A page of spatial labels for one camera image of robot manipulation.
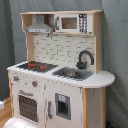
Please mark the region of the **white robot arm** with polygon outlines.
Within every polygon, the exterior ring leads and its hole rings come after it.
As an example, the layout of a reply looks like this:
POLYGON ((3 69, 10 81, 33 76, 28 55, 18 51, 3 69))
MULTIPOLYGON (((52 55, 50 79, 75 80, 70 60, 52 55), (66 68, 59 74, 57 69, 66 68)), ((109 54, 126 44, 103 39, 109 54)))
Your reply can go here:
POLYGON ((3 128, 37 128, 35 125, 20 119, 20 118, 10 118, 3 126, 3 128))

